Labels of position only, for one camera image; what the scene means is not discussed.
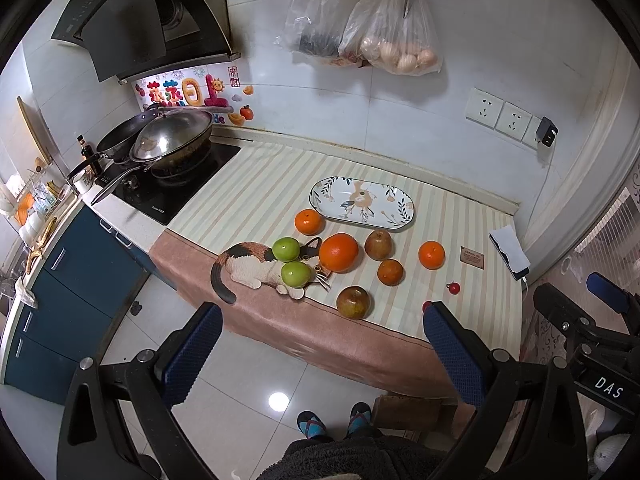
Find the small red cherry tomato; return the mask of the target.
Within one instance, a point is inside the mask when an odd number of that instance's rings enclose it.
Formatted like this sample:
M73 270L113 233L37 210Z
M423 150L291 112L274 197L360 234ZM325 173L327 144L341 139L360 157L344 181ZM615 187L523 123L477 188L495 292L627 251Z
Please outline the small red cherry tomato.
M460 292L460 284L457 282L451 282L447 285L447 289L449 290L450 294L453 295L457 295Z

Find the brown apple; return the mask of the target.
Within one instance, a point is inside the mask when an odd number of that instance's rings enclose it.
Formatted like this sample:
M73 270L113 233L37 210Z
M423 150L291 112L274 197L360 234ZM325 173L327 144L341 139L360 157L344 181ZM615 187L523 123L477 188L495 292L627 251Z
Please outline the brown apple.
M335 304L345 318L362 320L370 310L370 296L362 287L349 286L338 294Z
M364 242L364 251L373 260L383 261L390 258L394 243L390 233L385 230L372 231Z

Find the striped cat tablecloth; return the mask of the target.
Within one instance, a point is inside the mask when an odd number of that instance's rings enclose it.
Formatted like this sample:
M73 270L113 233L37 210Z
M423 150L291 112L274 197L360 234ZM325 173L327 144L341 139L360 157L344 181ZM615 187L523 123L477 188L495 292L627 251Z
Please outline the striped cat tablecloth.
M296 214L311 187L327 177L351 177L397 186L416 206L413 222L390 231L394 258L405 269L397 286L378 280L378 265L362 257L328 287L312 285L301 300L265 286L251 289L224 279L235 294L224 325L328 372L407 396L451 396L454 388L424 337L422 306L446 304L458 321L490 348L518 354L521 286L512 278L489 232L508 226L508 214L398 174L277 144L254 142L215 174L171 220L151 258L191 304L215 300L210 274L219 254L241 242L269 245L292 236ZM420 246L436 240L446 260L438 270L419 261ZM457 295L447 285L460 284ZM346 287L370 296L362 320L345 318L335 301Z

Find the plastic bag dark contents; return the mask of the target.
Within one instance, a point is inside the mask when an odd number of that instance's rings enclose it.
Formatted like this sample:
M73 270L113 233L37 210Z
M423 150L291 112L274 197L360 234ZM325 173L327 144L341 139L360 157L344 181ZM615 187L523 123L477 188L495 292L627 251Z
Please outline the plastic bag dark contents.
M276 44L317 64L349 66L340 44L359 0L291 0Z

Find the white paper on black device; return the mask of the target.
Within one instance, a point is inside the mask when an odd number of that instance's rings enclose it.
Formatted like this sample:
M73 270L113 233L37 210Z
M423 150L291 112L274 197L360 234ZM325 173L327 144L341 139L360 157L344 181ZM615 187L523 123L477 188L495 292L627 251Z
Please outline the white paper on black device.
M489 238L498 250L514 280L518 281L525 278L529 274L530 261L516 236L513 226L504 226L500 229L491 230Z

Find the oval floral ceramic plate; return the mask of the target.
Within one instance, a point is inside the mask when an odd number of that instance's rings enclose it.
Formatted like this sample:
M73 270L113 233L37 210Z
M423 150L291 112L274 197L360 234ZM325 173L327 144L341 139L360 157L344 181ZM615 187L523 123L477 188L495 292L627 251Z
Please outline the oval floral ceramic plate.
M412 198L401 188L351 177L321 179L311 187L308 200L328 220L370 229L405 229L416 212Z

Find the blue striped slipper right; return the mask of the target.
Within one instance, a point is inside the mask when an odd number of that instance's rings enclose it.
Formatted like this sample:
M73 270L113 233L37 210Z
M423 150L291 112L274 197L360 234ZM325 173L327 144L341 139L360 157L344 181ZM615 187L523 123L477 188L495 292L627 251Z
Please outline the blue striped slipper right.
M350 411L347 435L371 426L372 410L367 403L358 402Z

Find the colourful wall stickers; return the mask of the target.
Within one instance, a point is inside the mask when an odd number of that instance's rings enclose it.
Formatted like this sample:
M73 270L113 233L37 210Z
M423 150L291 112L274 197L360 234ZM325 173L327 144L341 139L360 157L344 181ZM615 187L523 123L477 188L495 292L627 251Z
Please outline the colourful wall stickers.
M248 126L256 119L256 90L241 76L238 61L178 68L131 84L139 105L206 107L220 126Z

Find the steel wok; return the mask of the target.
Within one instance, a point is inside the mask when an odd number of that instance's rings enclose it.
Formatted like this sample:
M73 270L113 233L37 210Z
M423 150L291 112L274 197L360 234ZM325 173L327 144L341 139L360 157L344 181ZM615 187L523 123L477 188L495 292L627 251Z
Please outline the steel wok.
M163 108L138 134L130 148L134 166L112 179L93 197L91 205L109 196L119 183L137 171L180 167L205 143L213 128L213 114L203 107Z

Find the large orange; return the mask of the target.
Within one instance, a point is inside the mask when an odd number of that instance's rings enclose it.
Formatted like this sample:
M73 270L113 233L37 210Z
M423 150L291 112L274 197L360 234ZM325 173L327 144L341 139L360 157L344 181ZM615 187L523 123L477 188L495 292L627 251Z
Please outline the large orange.
M359 254L357 241L347 233L336 233L326 238L319 249L322 266L331 272L343 273L355 263Z

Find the blue striped slipper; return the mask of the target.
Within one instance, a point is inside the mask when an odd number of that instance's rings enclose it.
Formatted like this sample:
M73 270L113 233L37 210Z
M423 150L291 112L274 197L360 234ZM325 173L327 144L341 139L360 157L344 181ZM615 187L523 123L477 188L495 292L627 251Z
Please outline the blue striped slipper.
M350 411L347 435L371 426L372 410L367 403L358 402Z
M306 439L326 437L326 425L312 411L302 411L297 415L297 428Z

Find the white wall socket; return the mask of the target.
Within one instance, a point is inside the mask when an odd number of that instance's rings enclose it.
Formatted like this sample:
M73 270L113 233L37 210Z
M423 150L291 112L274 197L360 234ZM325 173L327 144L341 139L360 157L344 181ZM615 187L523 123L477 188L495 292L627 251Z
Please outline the white wall socket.
M466 102L464 117L493 129L497 125L503 104L503 99L484 90L473 88Z
M496 130L521 141L531 120L532 114L510 102L505 102L496 123Z

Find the dark small orange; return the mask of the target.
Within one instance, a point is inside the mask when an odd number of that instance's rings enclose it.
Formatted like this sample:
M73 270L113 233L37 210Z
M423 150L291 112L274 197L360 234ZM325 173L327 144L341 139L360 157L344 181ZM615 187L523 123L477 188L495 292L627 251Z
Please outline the dark small orange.
M402 264L395 259L383 260L378 266L378 280L386 286L398 285L405 275Z

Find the small mandarin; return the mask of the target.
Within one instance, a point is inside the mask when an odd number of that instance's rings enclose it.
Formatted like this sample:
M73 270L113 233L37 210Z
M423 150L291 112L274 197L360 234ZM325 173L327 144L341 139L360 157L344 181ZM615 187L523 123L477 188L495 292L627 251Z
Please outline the small mandarin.
M299 233L306 236L314 236L324 229L324 219L318 211L307 208L296 214L294 226Z

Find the blue kitchen cabinets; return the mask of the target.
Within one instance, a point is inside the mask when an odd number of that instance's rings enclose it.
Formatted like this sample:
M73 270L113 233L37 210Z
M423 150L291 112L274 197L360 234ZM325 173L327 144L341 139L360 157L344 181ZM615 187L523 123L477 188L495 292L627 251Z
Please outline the blue kitchen cabinets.
M88 207L46 251L1 339L1 381L63 405L75 370L101 359L146 278L163 278L151 258Z

